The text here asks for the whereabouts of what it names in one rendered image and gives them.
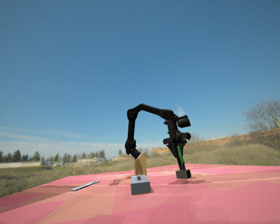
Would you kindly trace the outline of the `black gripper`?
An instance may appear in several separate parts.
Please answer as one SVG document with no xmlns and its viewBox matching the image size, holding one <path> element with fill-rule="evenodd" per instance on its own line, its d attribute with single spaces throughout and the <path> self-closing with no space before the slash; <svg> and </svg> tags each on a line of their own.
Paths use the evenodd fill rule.
<svg viewBox="0 0 280 224">
<path fill-rule="evenodd" d="M 175 158 L 177 158 L 177 152 L 176 152 L 176 147 L 177 146 L 181 146 L 181 152 L 182 152 L 182 156 L 183 156 L 183 147 L 185 145 L 185 143 L 187 143 L 186 139 L 176 139 L 176 132 L 177 132 L 177 128 L 175 129 L 170 129 L 168 134 L 170 135 L 170 138 L 166 138 L 163 140 L 163 144 L 167 145 L 167 147 L 170 149 L 171 153 L 173 154 L 173 156 Z"/>
</svg>

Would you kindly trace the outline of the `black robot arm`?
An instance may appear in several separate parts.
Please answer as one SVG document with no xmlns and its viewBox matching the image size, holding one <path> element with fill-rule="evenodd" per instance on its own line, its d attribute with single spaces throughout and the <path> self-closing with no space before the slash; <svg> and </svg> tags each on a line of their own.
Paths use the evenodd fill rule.
<svg viewBox="0 0 280 224">
<path fill-rule="evenodd" d="M 175 129 L 175 128 L 178 129 L 178 126 L 180 128 L 191 126 L 187 115 L 178 117 L 176 114 L 174 114 L 172 110 L 169 109 L 159 109 L 145 104 L 139 104 L 137 107 L 129 109 L 127 111 L 127 118 L 129 120 L 129 123 L 128 123 L 128 137 L 125 143 L 125 149 L 126 149 L 126 154 L 129 155 L 131 153 L 135 159 L 137 159 L 141 154 L 136 149 L 136 140 L 134 140 L 135 120 L 137 118 L 138 112 L 140 112 L 141 110 L 159 115 L 161 118 L 165 119 L 164 124 L 168 126 L 168 130 Z M 178 126 L 176 122 L 178 123 Z M 190 137 L 191 135 L 189 133 L 180 133 L 180 131 L 178 132 L 178 130 L 176 132 L 176 139 L 181 138 L 182 140 L 185 138 L 190 140 Z"/>
</svg>

